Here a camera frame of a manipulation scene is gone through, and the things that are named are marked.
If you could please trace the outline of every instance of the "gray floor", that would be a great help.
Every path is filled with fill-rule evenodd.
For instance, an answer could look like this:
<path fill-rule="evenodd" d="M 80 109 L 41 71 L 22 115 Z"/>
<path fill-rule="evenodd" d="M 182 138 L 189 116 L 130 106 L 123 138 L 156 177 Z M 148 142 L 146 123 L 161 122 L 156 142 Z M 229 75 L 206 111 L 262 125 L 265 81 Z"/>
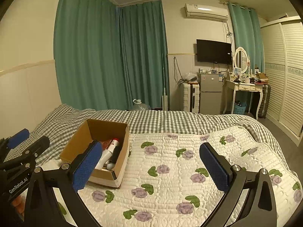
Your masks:
<path fill-rule="evenodd" d="M 295 143 L 269 119 L 258 119 L 277 139 L 286 158 L 289 168 L 295 171 L 303 182 L 303 144 L 297 147 Z"/>

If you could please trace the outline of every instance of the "gray refrigerator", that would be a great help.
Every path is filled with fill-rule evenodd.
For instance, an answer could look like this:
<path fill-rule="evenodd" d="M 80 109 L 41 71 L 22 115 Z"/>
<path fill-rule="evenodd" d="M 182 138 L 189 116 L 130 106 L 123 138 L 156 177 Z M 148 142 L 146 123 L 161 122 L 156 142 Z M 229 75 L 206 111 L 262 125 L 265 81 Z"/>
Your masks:
<path fill-rule="evenodd" d="M 220 114 L 222 84 L 222 74 L 201 74 L 199 113 Z"/>

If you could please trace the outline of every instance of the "tv screen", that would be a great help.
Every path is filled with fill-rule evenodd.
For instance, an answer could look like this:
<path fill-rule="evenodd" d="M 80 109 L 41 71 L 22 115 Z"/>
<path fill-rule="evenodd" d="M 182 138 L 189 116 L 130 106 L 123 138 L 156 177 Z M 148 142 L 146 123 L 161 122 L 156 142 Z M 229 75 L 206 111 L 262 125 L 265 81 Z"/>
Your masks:
<path fill-rule="evenodd" d="M 197 39 L 198 61 L 232 64 L 231 44 Z"/>

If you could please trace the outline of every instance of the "vanity table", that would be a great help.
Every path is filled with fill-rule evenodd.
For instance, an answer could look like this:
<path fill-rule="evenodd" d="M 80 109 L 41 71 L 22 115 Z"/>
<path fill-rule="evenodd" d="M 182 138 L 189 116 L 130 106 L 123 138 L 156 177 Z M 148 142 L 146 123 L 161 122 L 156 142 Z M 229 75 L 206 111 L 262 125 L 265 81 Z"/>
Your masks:
<path fill-rule="evenodd" d="M 251 92 L 251 98 L 250 98 L 250 103 L 249 103 L 249 109 L 248 112 L 250 112 L 250 108 L 251 108 L 251 102 L 252 102 L 252 95 L 254 92 L 260 92 L 260 100 L 259 100 L 259 104 L 257 107 L 257 113 L 256 113 L 256 119 L 258 119 L 258 113 L 259 113 L 259 108 L 263 99 L 263 85 L 258 85 L 258 84 L 253 84 L 253 83 L 236 83 L 233 82 L 231 80 L 226 80 L 226 88 L 225 88 L 225 107 L 224 107 L 224 111 L 223 114 L 225 114 L 226 109 L 227 109 L 227 97 L 228 97 L 228 89 L 233 89 L 234 90 L 234 95 L 232 98 L 232 104 L 231 104 L 231 114 L 234 113 L 234 101 L 236 98 L 236 92 L 237 91 L 249 91 Z"/>

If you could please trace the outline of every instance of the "wall-mounted air conditioner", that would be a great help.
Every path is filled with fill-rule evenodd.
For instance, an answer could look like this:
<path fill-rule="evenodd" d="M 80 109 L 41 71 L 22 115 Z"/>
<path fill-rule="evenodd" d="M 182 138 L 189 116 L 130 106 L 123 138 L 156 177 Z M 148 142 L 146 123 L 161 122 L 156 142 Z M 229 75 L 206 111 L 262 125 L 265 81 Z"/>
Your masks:
<path fill-rule="evenodd" d="M 198 5 L 198 4 L 185 4 L 186 17 L 189 18 L 205 18 L 227 21 L 228 11 L 225 8 Z"/>

